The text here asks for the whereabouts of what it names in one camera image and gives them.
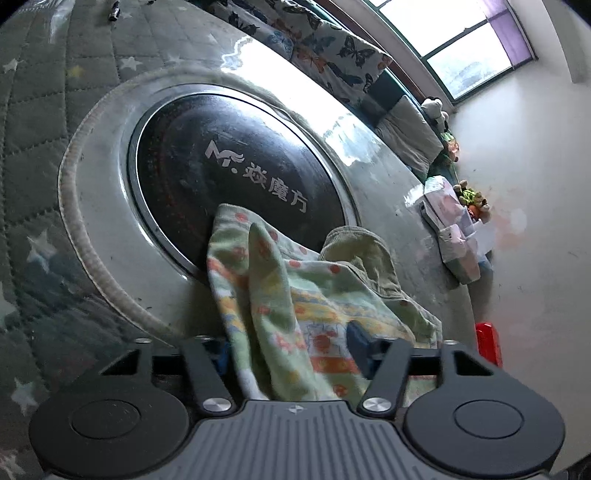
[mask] green cloth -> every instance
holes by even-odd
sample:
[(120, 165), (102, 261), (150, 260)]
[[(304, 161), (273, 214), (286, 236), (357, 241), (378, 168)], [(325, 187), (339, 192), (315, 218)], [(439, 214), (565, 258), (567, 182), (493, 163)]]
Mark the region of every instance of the green cloth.
[[(247, 398), (344, 398), (367, 388), (346, 347), (346, 325), (436, 348), (441, 323), (400, 288), (382, 239), (358, 227), (329, 233), (320, 253), (261, 217), (220, 205), (207, 252), (214, 297)], [(411, 381), (413, 396), (432, 381)]]

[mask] gray quilted mattress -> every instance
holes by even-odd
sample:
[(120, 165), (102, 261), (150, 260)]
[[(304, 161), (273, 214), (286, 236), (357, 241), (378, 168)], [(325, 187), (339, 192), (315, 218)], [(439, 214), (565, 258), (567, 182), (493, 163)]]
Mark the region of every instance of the gray quilted mattress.
[(27, 435), (35, 407), (113, 345), (146, 336), (101, 298), (66, 235), (57, 174), (69, 140), (107, 92), (206, 58), (219, 48), (206, 22), (225, 25), (180, 0), (122, 3), (110, 24), (108, 1), (29, 2), (0, 27), (2, 480), (41, 473)]

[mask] stuffed toy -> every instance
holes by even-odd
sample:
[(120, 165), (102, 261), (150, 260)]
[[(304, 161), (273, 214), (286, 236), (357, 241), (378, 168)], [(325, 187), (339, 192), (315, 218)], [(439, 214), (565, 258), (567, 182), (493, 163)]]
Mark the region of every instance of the stuffed toy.
[(482, 213), (491, 211), (491, 206), (482, 196), (481, 192), (468, 188), (467, 180), (462, 180), (458, 185), (453, 186), (458, 201), (468, 207), (468, 212), (473, 220), (478, 220)]
[(447, 112), (442, 110), (443, 103), (439, 98), (429, 97), (427, 98), (423, 104), (421, 105), (421, 109), (431, 120), (433, 120), (436, 125), (439, 133), (443, 133), (444, 131), (448, 130), (449, 127), (447, 126), (447, 120), (449, 119), (449, 115)]

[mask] window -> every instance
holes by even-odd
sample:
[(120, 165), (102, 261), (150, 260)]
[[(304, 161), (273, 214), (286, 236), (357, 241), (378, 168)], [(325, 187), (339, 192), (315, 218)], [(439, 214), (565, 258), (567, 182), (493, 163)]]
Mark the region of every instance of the window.
[[(527, 45), (502, 0), (497, 1), (501, 6), (498, 13), (489, 18), (477, 0), (367, 1), (414, 50), (455, 102), (515, 66), (493, 28), (494, 21), (504, 23), (503, 31), (511, 22), (513, 38), (508, 39), (509, 47), (516, 35)], [(531, 59), (528, 50), (525, 56)]]

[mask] gray ribbed plastic surface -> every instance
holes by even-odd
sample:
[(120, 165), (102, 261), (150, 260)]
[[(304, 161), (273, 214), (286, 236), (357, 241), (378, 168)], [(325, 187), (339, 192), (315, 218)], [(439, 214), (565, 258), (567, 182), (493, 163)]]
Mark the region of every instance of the gray ribbed plastic surface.
[(249, 401), (234, 417), (202, 422), (177, 457), (138, 480), (453, 478), (421, 463), (389, 423), (345, 402)]

